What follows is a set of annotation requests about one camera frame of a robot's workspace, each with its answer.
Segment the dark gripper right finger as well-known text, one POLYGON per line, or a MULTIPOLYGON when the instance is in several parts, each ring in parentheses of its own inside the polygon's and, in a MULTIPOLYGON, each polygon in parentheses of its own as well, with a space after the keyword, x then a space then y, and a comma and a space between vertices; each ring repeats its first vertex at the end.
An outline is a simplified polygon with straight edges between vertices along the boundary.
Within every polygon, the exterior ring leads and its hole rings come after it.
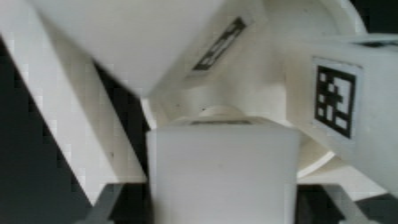
POLYGON ((301 184, 296 224, 381 224, 381 222, 367 216, 340 185, 301 184))

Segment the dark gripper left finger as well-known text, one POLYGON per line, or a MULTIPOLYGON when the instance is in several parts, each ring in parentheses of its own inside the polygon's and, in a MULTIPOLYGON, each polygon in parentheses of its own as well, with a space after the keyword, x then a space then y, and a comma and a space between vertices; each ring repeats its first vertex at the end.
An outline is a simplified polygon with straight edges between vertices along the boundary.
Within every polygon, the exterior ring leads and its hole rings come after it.
POLYGON ((109 184, 89 214, 75 224, 150 224, 145 183, 109 184))

